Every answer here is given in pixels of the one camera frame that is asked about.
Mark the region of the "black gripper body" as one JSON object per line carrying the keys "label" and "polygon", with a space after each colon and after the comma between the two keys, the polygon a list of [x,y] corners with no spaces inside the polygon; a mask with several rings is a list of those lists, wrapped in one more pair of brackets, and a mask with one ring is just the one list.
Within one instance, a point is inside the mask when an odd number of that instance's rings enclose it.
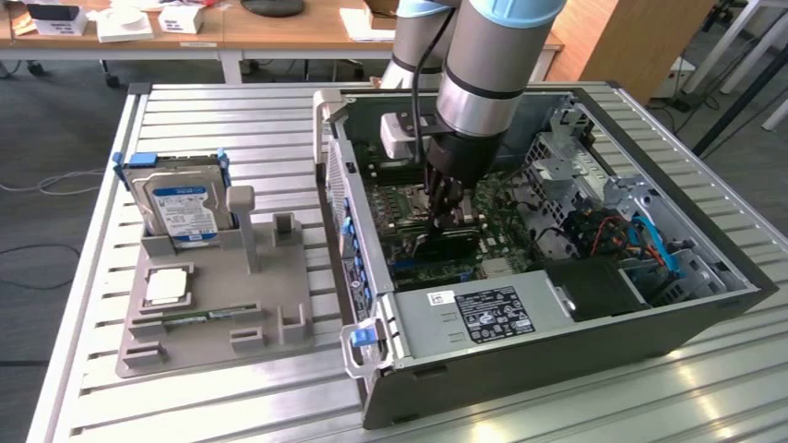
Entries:
{"label": "black gripper body", "polygon": [[475,188],[491,170],[498,155],[498,137],[471,137],[459,132],[436,134],[427,143],[427,186],[452,179]]}

